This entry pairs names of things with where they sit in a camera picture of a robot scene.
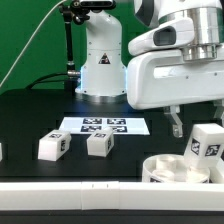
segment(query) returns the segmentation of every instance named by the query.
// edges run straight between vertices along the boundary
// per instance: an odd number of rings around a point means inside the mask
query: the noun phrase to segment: robot camera
[[[110,9],[115,6],[114,0],[80,0],[80,6],[85,8]]]

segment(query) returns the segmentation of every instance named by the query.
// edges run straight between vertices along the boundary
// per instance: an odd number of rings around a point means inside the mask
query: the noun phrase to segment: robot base
[[[76,98],[79,100],[89,101],[93,103],[119,103],[127,101],[127,94],[123,93],[114,96],[88,95],[82,93],[79,88],[76,89]]]

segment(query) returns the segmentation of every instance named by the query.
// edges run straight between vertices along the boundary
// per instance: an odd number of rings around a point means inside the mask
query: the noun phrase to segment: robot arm
[[[151,28],[159,26],[158,14],[160,9],[160,0],[134,0],[135,16],[144,25]]]

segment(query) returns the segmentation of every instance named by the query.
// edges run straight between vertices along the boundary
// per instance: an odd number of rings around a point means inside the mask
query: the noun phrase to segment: printed marker sheet
[[[71,134],[91,134],[112,127],[114,134],[149,135],[144,118],[65,117],[59,130]]]

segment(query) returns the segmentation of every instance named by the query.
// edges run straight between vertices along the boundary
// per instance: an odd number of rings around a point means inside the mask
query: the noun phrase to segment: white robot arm
[[[179,105],[217,101],[224,114],[223,1],[142,0],[135,13],[158,26],[129,43],[136,56],[127,69],[127,98],[135,109],[164,107],[176,137],[182,137]],[[144,7],[151,5],[153,10]]]

